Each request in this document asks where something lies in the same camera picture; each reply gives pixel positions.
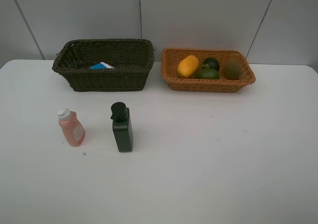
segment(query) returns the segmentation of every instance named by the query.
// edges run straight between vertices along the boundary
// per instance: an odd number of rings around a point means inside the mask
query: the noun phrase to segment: avocado
[[[197,79],[219,79],[220,75],[215,69],[201,69],[195,75]]]
[[[220,63],[215,58],[207,58],[203,61],[201,68],[203,68],[203,69],[204,68],[211,68],[211,69],[215,69],[216,71],[219,71],[220,70]]]
[[[239,80],[242,69],[238,62],[233,60],[227,61],[223,67],[223,74],[228,80]]]

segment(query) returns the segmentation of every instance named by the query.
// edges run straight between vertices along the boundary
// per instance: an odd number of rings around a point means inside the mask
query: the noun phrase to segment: wicker basket
[[[89,69],[100,62],[115,69]],[[148,40],[73,40],[58,54],[52,69],[74,91],[138,91],[144,88],[153,63],[154,49]]]
[[[178,78],[177,66],[188,55],[195,55],[200,64],[208,57],[220,62],[220,79]],[[229,60],[237,61],[242,69],[239,80],[227,80],[223,75],[223,66]],[[234,50],[165,49],[162,52],[161,75],[169,87],[178,91],[237,92],[242,87],[255,82],[255,75],[245,57]]]

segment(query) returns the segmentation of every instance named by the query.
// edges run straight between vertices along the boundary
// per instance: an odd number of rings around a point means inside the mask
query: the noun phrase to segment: black bottle
[[[111,106],[110,117],[113,120],[113,132],[119,152],[133,150],[133,130],[131,127],[129,108],[123,102]]]

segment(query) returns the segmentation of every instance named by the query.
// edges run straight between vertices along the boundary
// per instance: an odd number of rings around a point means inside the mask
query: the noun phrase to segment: table surface
[[[6,224],[318,223],[318,75],[251,65],[234,94],[180,92],[159,63],[138,92],[74,92],[52,61],[0,70],[0,222]],[[110,106],[131,111],[119,153]],[[76,111],[86,138],[56,116]]]

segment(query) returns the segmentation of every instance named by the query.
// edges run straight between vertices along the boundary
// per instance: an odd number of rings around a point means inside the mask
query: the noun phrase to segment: yellow mango
[[[194,55],[189,55],[179,63],[177,72],[180,78],[189,78],[195,73],[198,67],[198,58]]]

